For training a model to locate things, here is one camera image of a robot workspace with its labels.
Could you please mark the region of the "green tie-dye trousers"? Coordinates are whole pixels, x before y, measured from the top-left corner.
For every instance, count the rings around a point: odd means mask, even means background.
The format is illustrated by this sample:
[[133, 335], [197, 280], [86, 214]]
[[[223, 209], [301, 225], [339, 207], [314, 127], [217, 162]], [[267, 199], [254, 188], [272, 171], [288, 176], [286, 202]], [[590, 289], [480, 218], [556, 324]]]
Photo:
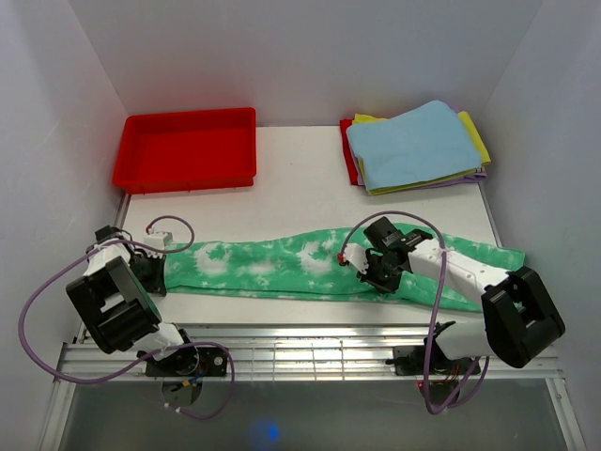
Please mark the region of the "green tie-dye trousers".
[[205, 241], [167, 256], [167, 291], [187, 294], [319, 302], [418, 304], [431, 306], [438, 280], [404, 273], [399, 289], [380, 294], [341, 266], [345, 237], [366, 246], [361, 232], [328, 228], [268, 241]]

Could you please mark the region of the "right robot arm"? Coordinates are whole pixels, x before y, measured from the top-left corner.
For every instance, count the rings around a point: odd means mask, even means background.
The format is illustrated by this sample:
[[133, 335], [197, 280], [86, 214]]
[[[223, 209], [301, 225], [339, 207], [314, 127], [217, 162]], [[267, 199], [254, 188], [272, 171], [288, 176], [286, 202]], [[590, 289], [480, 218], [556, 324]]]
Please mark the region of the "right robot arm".
[[435, 278], [473, 302], [482, 319], [432, 326], [420, 351], [424, 364], [445, 373], [458, 361], [497, 357], [522, 368], [565, 333], [566, 327], [539, 274], [526, 266], [509, 271], [442, 246], [419, 229], [401, 232], [382, 217], [364, 231], [370, 246], [347, 244], [339, 260], [381, 294], [394, 294], [410, 272]]

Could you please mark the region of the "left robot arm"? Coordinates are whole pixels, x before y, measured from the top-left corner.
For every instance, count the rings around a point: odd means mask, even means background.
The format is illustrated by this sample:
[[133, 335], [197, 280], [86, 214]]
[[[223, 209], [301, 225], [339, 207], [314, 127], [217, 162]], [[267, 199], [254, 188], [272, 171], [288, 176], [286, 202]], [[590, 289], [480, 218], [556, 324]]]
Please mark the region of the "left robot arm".
[[141, 357], [158, 353], [147, 362], [168, 376], [199, 373], [199, 351], [173, 323], [162, 319], [151, 296], [166, 295], [164, 250], [173, 243], [170, 232], [149, 229], [144, 245], [127, 244], [128, 234], [105, 226], [95, 233], [96, 243], [86, 249], [87, 268], [69, 283], [66, 292], [98, 347], [111, 354], [134, 350]]

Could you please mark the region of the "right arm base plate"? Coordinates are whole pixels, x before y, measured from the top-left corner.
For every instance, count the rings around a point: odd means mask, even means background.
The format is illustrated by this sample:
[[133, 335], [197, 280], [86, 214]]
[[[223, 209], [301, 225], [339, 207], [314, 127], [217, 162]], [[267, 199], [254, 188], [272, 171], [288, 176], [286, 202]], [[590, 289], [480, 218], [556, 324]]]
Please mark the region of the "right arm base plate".
[[[385, 360], [392, 365], [397, 376], [416, 376], [424, 373], [425, 345], [393, 347], [393, 356]], [[473, 358], [447, 359], [441, 351], [432, 350], [429, 374], [434, 376], [465, 375], [474, 362]]]

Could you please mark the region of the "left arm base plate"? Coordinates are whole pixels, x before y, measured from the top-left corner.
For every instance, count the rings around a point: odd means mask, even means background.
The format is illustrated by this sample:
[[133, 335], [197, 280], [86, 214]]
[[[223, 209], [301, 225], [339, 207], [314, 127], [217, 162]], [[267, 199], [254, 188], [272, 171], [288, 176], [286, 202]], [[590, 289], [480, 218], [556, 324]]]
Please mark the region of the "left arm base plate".
[[228, 358], [224, 350], [216, 347], [196, 347], [176, 350], [173, 354], [157, 361], [146, 362], [148, 377], [222, 377], [227, 372]]

